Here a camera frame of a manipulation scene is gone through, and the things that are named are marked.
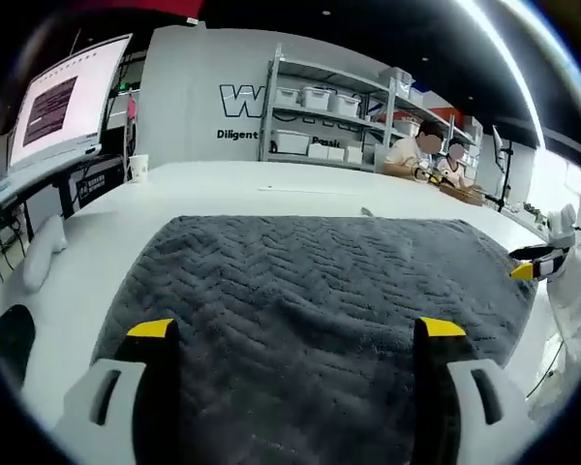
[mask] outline white cloth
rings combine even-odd
[[[447,157],[443,157],[437,163],[437,170],[452,184],[454,187],[465,187],[465,167],[456,162],[456,169],[452,169]]]
[[[432,163],[432,158],[421,151],[415,138],[404,138],[394,143],[389,154],[385,157],[385,162],[409,168],[415,163],[425,162],[426,168],[428,168]]]

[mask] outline gray carpet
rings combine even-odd
[[[174,318],[181,463],[398,464],[413,447],[413,322],[504,363],[535,284],[462,221],[179,217],[121,285],[94,359]]]

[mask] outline white robotic arm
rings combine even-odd
[[[575,220],[570,204],[562,211],[550,213],[547,245],[526,247],[510,254],[529,261],[510,276],[547,280],[551,311],[566,349],[561,392],[570,392],[569,388],[574,387],[581,375],[581,234],[577,234]]]

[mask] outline paper cup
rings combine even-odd
[[[132,172],[132,181],[146,181],[148,176],[148,155],[133,155],[129,157],[129,168]]]

